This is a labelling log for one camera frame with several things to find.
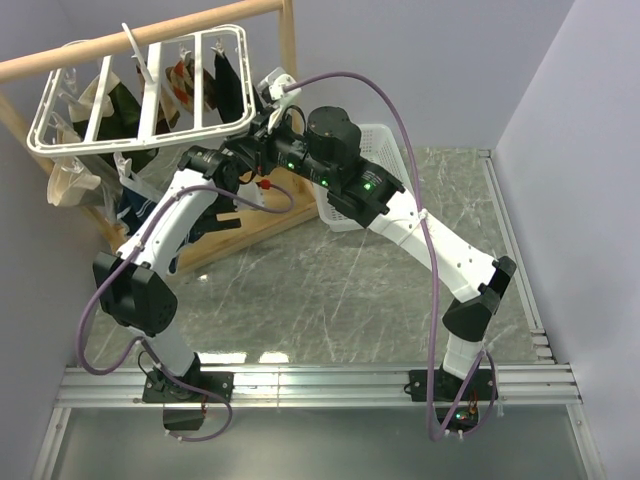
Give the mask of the navy blue white-trimmed underwear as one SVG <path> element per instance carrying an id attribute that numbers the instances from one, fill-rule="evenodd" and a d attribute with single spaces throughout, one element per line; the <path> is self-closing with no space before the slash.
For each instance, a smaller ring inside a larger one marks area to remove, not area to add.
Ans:
<path id="1" fill-rule="evenodd" d="M 162 194 L 135 174 L 127 162 L 117 164 L 117 172 L 122 193 L 116 211 L 116 220 L 124 228 L 126 238 L 137 238 L 140 237 L 138 234 L 140 234 L 140 229 L 145 226 L 146 220 L 153 216 Z M 202 233 L 197 233 L 194 227 L 189 230 L 176 248 L 175 255 L 169 263 L 167 269 L 169 276 L 175 275 L 178 271 L 180 252 L 186 246 L 199 240 L 202 235 Z"/>

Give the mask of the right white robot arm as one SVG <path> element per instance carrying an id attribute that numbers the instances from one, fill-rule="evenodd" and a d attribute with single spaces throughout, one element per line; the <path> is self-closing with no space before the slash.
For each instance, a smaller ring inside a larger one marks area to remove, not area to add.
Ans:
<path id="1" fill-rule="evenodd" d="M 320 107 L 301 133 L 286 118 L 258 118 L 225 147 L 258 175 L 281 167 L 318 185 L 339 214 L 393 242 L 435 275 L 434 286 L 447 287 L 446 351 L 426 379 L 437 400 L 468 399 L 489 380 L 478 371 L 481 351 L 516 264 L 478 250 L 433 217 L 400 179 L 362 156 L 361 142 L 344 109 Z"/>

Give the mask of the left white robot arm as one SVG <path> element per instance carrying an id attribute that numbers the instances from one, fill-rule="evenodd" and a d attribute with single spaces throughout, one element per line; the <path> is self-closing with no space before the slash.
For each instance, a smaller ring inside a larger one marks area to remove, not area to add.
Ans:
<path id="1" fill-rule="evenodd" d="M 100 253 L 93 262 L 97 290 L 88 305 L 99 305 L 129 330 L 134 336 L 131 343 L 152 359 L 143 393 L 146 402 L 229 399 L 223 392 L 209 390 L 197 353 L 173 327 L 178 300 L 165 279 L 205 212 L 229 213 L 242 202 L 237 192 L 248 170 L 231 154 L 190 148 L 136 233 L 116 254 Z"/>

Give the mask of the black hanging underwear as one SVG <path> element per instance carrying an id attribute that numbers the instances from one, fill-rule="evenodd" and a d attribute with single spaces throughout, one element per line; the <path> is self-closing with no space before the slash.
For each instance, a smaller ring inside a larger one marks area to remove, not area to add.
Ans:
<path id="1" fill-rule="evenodd" d="M 224 53 L 215 51 L 215 98 L 223 123 L 238 121 L 244 114 L 241 81 Z"/>

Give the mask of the olive green hanging underwear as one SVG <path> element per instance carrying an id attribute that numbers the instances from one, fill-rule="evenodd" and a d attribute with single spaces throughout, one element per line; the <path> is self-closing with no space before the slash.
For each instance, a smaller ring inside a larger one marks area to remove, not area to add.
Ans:
<path id="1" fill-rule="evenodd" d="M 79 101 L 88 107 L 69 107 L 69 116 L 76 133 L 84 137 L 93 105 L 98 78 L 84 90 Z M 113 77 L 109 82 L 109 91 L 103 99 L 104 107 L 100 121 L 97 139 L 99 141 L 135 138 L 138 133 L 141 107 L 137 99 L 122 84 Z M 135 173 L 143 170 L 158 154 L 158 149 L 127 151 L 124 156 L 131 160 Z"/>

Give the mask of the grey hanging underwear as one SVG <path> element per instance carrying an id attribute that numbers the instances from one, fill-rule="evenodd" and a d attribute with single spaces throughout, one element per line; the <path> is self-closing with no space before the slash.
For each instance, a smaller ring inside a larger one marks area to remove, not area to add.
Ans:
<path id="1" fill-rule="evenodd" d="M 118 208 L 123 187 L 117 169 L 96 155 L 83 156 L 80 161 L 89 174 L 87 189 L 98 198 L 95 204 L 102 208 L 111 225 L 119 225 Z"/>

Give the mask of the striped hanging sock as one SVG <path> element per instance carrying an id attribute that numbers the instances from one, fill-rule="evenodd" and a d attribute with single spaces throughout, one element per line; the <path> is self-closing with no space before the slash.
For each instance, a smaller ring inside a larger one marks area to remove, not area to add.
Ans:
<path id="1" fill-rule="evenodd" d="M 160 83 L 157 118 L 154 133 L 156 135 L 170 133 L 176 126 L 179 117 L 180 112 L 176 107 L 171 95 L 168 93 L 164 84 Z"/>

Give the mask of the orange patterned hanging sock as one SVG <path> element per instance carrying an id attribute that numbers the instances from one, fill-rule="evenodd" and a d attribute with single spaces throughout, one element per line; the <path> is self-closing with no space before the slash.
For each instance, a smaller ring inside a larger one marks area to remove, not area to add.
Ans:
<path id="1" fill-rule="evenodd" d="M 195 61 L 191 57 L 178 61 L 174 66 L 165 69 L 170 89 L 182 107 L 193 114 L 195 99 Z M 203 71 L 203 98 L 206 112 L 215 110 L 215 80 L 207 71 Z"/>

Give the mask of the white plastic basket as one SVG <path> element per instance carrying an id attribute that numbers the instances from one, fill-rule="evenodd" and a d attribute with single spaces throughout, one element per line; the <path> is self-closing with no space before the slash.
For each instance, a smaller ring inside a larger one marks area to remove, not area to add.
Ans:
<path id="1" fill-rule="evenodd" d="M 386 169 L 400 180 L 407 190 L 414 193 L 409 173 L 391 129 L 383 124 L 359 124 L 358 127 L 361 130 L 361 156 Z M 313 189 L 319 217 L 331 231 L 340 233 L 362 229 L 357 222 L 340 214 L 329 204 L 326 188 L 313 185 Z"/>

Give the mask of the aluminium mounting rail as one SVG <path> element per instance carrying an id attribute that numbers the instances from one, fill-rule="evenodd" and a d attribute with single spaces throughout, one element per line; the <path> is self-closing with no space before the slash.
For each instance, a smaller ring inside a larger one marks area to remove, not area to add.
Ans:
<path id="1" fill-rule="evenodd" d="M 426 397 L 426 375 L 412 364 L 205 365 L 204 373 L 224 372 L 232 380 L 231 405 L 237 408 L 364 408 L 418 406 Z M 506 365 L 497 380 L 488 368 L 469 388 L 481 404 L 493 387 L 505 406 L 571 405 L 581 395 L 571 367 L 559 364 Z M 121 368 L 93 376 L 80 368 L 66 370 L 54 405 L 60 408 L 150 408 L 143 401 L 146 376 Z"/>

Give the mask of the right aluminium side rail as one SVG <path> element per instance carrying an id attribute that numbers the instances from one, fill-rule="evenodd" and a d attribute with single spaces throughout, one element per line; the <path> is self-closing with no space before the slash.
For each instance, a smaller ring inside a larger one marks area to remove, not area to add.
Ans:
<path id="1" fill-rule="evenodd" d="M 506 203 L 498 183 L 498 178 L 492 160 L 492 151 L 488 149 L 481 149 L 478 151 L 478 157 L 487 181 L 489 194 L 496 211 L 497 221 L 505 243 L 507 254 L 516 262 L 517 265 L 513 282 L 517 287 L 523 306 L 530 336 L 533 341 L 534 352 L 537 357 L 536 362 L 539 364 L 556 364 L 557 361 L 551 350 L 546 330 L 542 324 L 524 261 L 517 244 L 515 232 L 508 215 Z"/>

